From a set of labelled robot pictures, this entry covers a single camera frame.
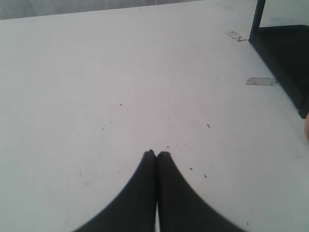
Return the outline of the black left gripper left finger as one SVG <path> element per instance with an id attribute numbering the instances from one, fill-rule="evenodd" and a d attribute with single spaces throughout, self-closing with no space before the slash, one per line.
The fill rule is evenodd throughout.
<path id="1" fill-rule="evenodd" d="M 79 232 L 153 232 L 156 216 L 156 156 L 146 151 L 131 179 Z"/>

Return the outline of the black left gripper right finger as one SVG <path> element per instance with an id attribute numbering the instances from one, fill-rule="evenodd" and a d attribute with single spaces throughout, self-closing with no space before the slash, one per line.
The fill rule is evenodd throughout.
<path id="1" fill-rule="evenodd" d="M 190 187 L 169 152 L 157 156 L 158 215 L 162 232 L 241 232 Z"/>

